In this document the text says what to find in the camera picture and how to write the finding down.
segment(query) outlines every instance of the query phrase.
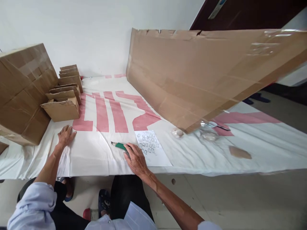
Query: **green box cutter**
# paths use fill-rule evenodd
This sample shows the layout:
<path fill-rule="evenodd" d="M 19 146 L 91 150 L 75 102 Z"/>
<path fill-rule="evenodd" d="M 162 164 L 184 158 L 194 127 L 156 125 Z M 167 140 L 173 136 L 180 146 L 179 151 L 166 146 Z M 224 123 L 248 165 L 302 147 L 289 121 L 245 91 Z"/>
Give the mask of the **green box cutter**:
<path fill-rule="evenodd" d="M 122 143 L 116 143 L 116 142 L 111 142 L 112 145 L 114 145 L 117 148 L 120 148 L 122 150 L 125 150 L 125 153 L 128 155 L 129 159 L 131 160 L 130 154 L 128 153 L 127 149 Z"/>

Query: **dark wooden door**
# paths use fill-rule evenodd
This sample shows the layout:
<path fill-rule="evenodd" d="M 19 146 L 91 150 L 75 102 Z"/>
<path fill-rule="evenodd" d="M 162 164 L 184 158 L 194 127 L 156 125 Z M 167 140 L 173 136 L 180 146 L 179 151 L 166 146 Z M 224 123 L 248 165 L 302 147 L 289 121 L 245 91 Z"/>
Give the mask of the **dark wooden door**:
<path fill-rule="evenodd" d="M 307 0 L 205 0 L 191 30 L 279 29 L 306 6 Z"/>

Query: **shirt sleeve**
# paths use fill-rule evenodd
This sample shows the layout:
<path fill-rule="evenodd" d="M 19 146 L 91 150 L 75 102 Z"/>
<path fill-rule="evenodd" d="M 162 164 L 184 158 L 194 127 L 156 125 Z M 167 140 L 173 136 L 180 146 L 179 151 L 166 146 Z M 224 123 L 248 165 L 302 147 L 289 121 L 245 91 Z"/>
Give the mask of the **shirt sleeve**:
<path fill-rule="evenodd" d="M 31 184 L 9 219 L 7 229 L 55 229 L 50 216 L 57 200 L 53 187 L 47 183 Z"/>
<path fill-rule="evenodd" d="M 216 225 L 215 223 L 212 223 L 210 221 L 203 221 L 201 222 L 197 230 L 222 230 L 220 226 Z"/>

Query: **floor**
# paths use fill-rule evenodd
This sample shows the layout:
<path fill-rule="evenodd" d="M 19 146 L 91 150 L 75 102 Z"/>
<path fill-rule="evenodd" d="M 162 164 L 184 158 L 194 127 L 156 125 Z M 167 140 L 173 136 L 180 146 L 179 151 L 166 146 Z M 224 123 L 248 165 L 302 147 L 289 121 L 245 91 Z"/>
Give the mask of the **floor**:
<path fill-rule="evenodd" d="M 307 107 L 262 93 L 272 103 L 256 101 L 255 108 L 307 133 L 304 122 Z M 281 106 L 288 109 L 281 112 Z M 223 229 L 307 229 L 307 169 L 272 175 L 158 174 L 157 177 L 205 220 Z M 86 208 L 97 209 L 98 191 L 101 188 L 110 191 L 112 181 L 113 176 L 76 178 L 74 198 L 66 205 L 80 216 Z M 0 226 L 6 226 L 14 212 L 17 194 L 25 183 L 6 180 L 0 184 Z M 157 227 L 180 229 L 155 193 L 146 185 L 144 190 Z"/>

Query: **hand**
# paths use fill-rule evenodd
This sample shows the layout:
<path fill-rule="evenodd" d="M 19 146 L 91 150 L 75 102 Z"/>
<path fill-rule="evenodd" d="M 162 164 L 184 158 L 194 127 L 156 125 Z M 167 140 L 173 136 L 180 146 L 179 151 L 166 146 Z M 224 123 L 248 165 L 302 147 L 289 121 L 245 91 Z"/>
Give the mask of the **hand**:
<path fill-rule="evenodd" d="M 72 142 L 72 140 L 75 138 L 77 132 L 73 132 L 71 133 L 72 127 L 71 126 L 64 126 L 61 130 L 61 132 L 58 133 L 58 137 L 59 137 L 59 145 L 62 146 L 63 148 L 65 146 L 70 145 L 70 143 Z"/>
<path fill-rule="evenodd" d="M 124 153 L 125 159 L 128 162 L 128 165 L 131 168 L 132 172 L 140 178 L 147 176 L 150 173 L 150 170 L 147 168 L 142 150 L 137 145 L 131 143 L 127 143 L 124 146 L 131 157 L 130 160 L 128 155 Z"/>

